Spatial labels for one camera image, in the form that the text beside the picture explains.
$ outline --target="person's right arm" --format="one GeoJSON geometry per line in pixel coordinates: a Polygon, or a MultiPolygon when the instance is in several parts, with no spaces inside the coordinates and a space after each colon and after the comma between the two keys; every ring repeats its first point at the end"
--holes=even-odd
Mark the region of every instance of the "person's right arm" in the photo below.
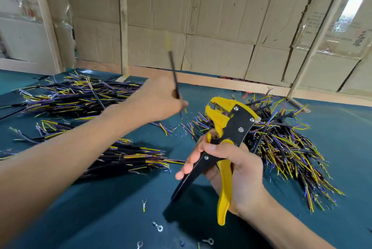
{"type": "MultiPolygon", "coordinates": [[[[203,151],[216,157],[227,158],[234,163],[233,198],[229,210],[256,228],[275,248],[334,249],[267,192],[262,183],[262,160],[250,153],[244,143],[240,148],[229,143],[214,145],[207,143],[204,136],[184,167],[176,174],[176,179],[182,179],[192,170],[193,163],[199,159],[203,151]]],[[[221,174],[218,168],[212,167],[206,176],[219,194],[221,174]]]]}

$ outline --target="fingernail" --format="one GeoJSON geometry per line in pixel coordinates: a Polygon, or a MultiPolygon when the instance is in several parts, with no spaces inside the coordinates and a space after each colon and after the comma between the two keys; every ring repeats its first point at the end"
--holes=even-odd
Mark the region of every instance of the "fingernail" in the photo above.
{"type": "Polygon", "coordinates": [[[206,143],[205,145],[204,145],[204,151],[205,152],[213,152],[213,151],[215,151],[216,150],[216,145],[215,144],[211,144],[211,143],[206,143]]]}

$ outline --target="person's left arm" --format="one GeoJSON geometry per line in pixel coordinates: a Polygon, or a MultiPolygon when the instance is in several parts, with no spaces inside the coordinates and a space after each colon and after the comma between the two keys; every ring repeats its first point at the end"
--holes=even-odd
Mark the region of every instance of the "person's left arm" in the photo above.
{"type": "Polygon", "coordinates": [[[179,112],[174,80],[150,79],[94,120],[0,163],[0,247],[41,214],[115,141],[179,112]]]}

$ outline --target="yellow handle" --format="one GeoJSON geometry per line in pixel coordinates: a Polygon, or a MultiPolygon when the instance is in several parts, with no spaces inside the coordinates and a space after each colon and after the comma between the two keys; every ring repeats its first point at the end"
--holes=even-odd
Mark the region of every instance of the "yellow handle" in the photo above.
{"type": "Polygon", "coordinates": [[[226,213],[230,207],[232,198],[232,172],[231,161],[225,159],[217,162],[221,172],[222,188],[217,205],[217,222],[220,226],[225,225],[226,213]]]}

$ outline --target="wire stripper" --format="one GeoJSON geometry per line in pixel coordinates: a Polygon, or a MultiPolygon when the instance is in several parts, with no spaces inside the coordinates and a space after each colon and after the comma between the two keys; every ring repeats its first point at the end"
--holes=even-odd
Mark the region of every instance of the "wire stripper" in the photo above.
{"type": "MultiPolygon", "coordinates": [[[[207,105],[205,113],[213,121],[218,138],[214,139],[208,133],[209,143],[228,142],[240,146],[252,126],[261,120],[252,109],[236,100],[213,97],[211,103],[217,109],[212,109],[211,106],[207,105]]],[[[171,199],[172,201],[178,200],[193,181],[213,165],[217,165],[222,178],[222,190],[217,205],[217,222],[223,226],[232,197],[232,171],[229,160],[203,152],[194,164],[192,171],[181,180],[171,199]]]]}

